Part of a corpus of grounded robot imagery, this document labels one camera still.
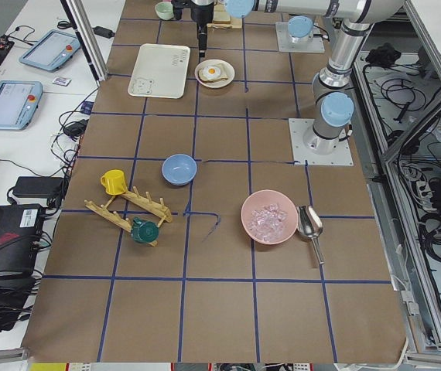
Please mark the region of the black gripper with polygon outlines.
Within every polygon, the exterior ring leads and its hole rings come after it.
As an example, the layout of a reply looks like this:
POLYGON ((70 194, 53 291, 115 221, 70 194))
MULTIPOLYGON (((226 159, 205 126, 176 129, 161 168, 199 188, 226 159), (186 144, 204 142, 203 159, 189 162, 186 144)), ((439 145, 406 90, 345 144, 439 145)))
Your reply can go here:
POLYGON ((192 20, 197 25, 199 57, 204 58, 207 51, 207 24, 214 18, 214 0, 190 0, 192 20))

